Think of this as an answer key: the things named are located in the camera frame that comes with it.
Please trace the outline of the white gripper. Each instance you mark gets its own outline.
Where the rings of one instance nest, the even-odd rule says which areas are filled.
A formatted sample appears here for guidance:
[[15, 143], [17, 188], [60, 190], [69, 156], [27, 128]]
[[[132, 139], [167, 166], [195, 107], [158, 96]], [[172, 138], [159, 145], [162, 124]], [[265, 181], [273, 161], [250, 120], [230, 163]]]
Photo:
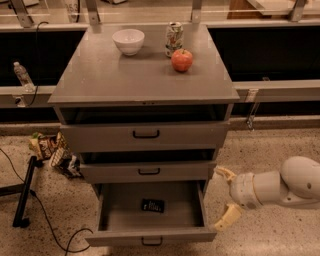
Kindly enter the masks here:
[[242, 215], [242, 209], [254, 210], [262, 207], [254, 189], [254, 174], [236, 174], [224, 167], [217, 166], [215, 172], [222, 176], [230, 184], [230, 196], [238, 204], [229, 203], [225, 205], [225, 212], [214, 228], [217, 231], [224, 231], [233, 225]]

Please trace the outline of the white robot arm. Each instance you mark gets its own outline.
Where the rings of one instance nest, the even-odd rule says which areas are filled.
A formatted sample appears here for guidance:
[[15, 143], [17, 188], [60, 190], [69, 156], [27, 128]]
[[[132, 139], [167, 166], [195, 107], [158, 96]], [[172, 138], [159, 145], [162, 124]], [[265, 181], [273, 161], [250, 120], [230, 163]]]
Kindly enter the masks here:
[[236, 175], [229, 169], [217, 167], [229, 186], [232, 203], [213, 225], [224, 231], [236, 222], [244, 210], [256, 210], [267, 204], [293, 209], [318, 209], [320, 206], [320, 164], [310, 158], [288, 158], [279, 171]]

